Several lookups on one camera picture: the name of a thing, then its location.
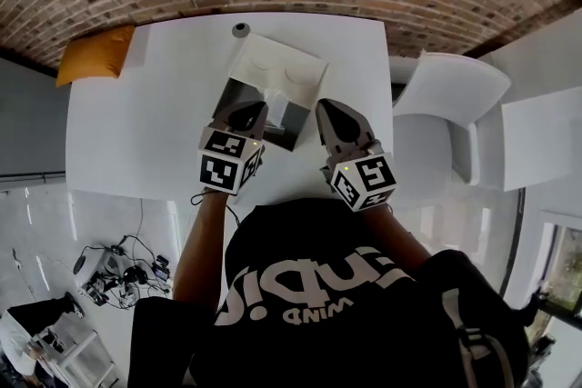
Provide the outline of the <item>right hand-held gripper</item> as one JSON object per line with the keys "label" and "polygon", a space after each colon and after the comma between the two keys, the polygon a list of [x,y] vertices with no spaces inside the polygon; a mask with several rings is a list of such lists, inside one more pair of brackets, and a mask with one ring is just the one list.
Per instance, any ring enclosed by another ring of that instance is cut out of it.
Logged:
{"label": "right hand-held gripper", "polygon": [[386,203],[397,187],[394,159],[367,119],[346,104],[322,98],[316,105],[316,122],[327,151],[321,172],[331,190],[354,212]]}

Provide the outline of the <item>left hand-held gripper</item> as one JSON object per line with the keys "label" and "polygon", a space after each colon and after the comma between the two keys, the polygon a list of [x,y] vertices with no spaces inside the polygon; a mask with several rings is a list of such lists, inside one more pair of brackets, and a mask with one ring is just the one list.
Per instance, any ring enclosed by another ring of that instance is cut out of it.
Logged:
{"label": "left hand-held gripper", "polygon": [[236,195],[256,174],[265,151],[268,106],[261,100],[232,104],[203,130],[198,145],[199,182]]}

